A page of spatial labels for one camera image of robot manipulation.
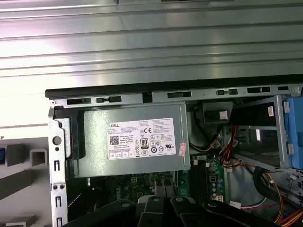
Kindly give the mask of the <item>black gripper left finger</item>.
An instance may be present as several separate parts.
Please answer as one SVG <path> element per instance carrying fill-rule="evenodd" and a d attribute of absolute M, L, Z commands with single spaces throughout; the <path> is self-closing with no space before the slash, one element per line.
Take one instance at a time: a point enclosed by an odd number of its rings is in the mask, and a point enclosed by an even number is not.
<path fill-rule="evenodd" d="M 65 227 L 163 227 L 165 199 L 143 196 L 137 204 L 117 200 L 65 224 Z"/>

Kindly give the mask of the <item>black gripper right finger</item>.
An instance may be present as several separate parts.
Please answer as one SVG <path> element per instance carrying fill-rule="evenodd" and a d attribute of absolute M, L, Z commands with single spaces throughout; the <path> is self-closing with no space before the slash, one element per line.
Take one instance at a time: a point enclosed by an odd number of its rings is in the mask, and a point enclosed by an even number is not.
<path fill-rule="evenodd" d="M 190 197 L 170 200 L 184 227 L 276 227 L 272 221 L 254 216 L 231 205 L 210 200 L 199 206 Z"/>

